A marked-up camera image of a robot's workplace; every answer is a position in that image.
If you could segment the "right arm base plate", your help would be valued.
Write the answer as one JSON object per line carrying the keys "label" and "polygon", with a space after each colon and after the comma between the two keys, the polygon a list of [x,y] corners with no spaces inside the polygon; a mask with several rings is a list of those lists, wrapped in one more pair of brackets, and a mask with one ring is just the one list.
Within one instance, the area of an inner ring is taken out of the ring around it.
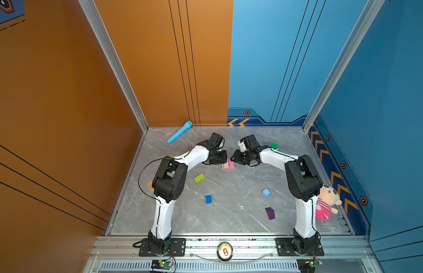
{"label": "right arm base plate", "polygon": [[276,248],[280,257],[284,256],[311,256],[322,257],[325,255],[320,240],[316,238],[276,238]]}

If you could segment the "lime green block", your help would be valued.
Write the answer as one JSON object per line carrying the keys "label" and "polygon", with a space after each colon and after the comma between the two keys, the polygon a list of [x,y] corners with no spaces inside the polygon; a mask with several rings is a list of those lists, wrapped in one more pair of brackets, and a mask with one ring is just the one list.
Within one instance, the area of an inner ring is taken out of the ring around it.
{"label": "lime green block", "polygon": [[194,181],[195,181],[196,183],[199,183],[199,182],[203,181],[204,179],[205,179],[205,175],[204,175],[204,174],[199,174],[199,175],[197,175],[197,176],[194,178]]}

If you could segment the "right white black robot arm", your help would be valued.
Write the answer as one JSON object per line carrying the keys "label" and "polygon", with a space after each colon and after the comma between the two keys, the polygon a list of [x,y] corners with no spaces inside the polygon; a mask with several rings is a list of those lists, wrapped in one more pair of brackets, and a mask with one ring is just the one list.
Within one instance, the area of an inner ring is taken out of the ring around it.
{"label": "right white black robot arm", "polygon": [[308,155],[289,155],[278,150],[277,144],[261,145],[251,134],[238,142],[231,161],[250,166],[252,161],[268,164],[286,174],[288,188],[295,198],[296,222],[291,250],[298,255],[316,254],[320,249],[320,234],[315,224],[315,211],[323,183]]}

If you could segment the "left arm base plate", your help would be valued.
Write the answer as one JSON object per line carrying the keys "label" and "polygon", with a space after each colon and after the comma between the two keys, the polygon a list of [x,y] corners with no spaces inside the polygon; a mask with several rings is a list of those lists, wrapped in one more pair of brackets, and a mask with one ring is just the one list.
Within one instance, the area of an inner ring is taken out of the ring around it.
{"label": "left arm base plate", "polygon": [[183,257],[185,255],[186,239],[170,238],[167,240],[144,239],[139,248],[140,257]]}

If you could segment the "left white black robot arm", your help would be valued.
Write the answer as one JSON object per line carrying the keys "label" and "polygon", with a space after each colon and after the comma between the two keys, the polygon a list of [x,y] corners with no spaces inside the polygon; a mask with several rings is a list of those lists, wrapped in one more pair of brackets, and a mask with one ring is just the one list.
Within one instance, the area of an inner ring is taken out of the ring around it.
{"label": "left white black robot arm", "polygon": [[219,165],[227,162],[227,151],[223,149],[223,136],[212,133],[190,151],[177,156],[162,158],[152,181],[156,200],[155,218],[148,233],[147,242],[151,250],[159,255],[170,248],[172,215],[176,200],[181,196],[188,171],[199,164]]}

